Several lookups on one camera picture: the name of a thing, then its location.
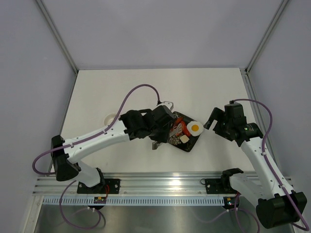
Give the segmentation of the metal tongs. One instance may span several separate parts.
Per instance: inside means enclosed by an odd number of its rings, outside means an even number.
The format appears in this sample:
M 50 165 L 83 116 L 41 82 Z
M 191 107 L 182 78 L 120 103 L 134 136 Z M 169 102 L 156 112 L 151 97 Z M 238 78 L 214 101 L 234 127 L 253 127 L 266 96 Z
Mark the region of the metal tongs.
M 179 123 L 178 125 L 172 126 L 170 133 L 169 133 L 169 140 L 168 140 L 168 144 L 183 150 L 183 151 L 187 151 L 186 147 L 187 147 L 187 143 L 183 144 L 180 140 L 179 137 L 184 135 L 183 131 L 182 131 L 182 124 Z

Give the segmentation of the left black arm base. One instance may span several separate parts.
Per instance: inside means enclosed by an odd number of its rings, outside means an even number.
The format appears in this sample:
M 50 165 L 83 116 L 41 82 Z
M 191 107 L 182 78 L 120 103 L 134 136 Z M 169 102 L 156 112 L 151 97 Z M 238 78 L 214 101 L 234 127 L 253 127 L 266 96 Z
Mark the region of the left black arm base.
M 97 184 L 93 187 L 87 187 L 84 183 L 79 182 L 77 187 L 78 194 L 118 194 L 120 190 L 120 179 L 105 178 L 105 185 Z

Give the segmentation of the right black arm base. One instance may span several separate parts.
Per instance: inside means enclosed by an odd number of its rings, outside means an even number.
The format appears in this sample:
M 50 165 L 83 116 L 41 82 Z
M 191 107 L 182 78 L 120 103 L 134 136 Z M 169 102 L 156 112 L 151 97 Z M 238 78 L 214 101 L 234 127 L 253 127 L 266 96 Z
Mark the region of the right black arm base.
M 233 194 L 238 192 L 231 187 L 225 187 L 220 178 L 217 179 L 201 179 L 200 184 L 206 189 L 207 194 Z

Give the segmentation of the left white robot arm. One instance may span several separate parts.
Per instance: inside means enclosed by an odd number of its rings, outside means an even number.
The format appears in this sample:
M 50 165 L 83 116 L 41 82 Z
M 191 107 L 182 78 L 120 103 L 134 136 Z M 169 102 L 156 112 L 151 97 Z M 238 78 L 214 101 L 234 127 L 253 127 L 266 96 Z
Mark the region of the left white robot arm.
M 94 193 L 104 190 L 105 180 L 99 168 L 90 167 L 82 159 L 114 144 L 146 137 L 159 143 L 167 143 L 170 128 L 175 119 L 173 103 L 165 101 L 155 109 L 130 110 L 117 118 L 107 128 L 85 135 L 64 139 L 52 138 L 51 153 L 57 181 L 76 180 Z

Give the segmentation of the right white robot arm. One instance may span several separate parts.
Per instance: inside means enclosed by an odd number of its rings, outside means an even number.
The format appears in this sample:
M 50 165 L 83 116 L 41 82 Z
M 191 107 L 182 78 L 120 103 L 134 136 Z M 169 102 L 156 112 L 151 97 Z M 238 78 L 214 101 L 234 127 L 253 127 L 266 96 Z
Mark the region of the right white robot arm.
M 235 193 L 244 196 L 256 209 L 261 225 L 267 229 L 291 224 L 309 231 L 302 213 L 307 204 L 303 192 L 296 192 L 280 172 L 267 147 L 267 134 L 263 134 L 256 123 L 248 123 L 244 115 L 243 106 L 232 100 L 225 105 L 224 110 L 215 107 L 204 124 L 209 129 L 213 122 L 213 131 L 237 143 L 251 162 L 260 185 L 251 181 L 239 168 L 224 170 L 219 183 L 212 185 L 205 180 L 206 192 L 214 188 L 216 192 Z

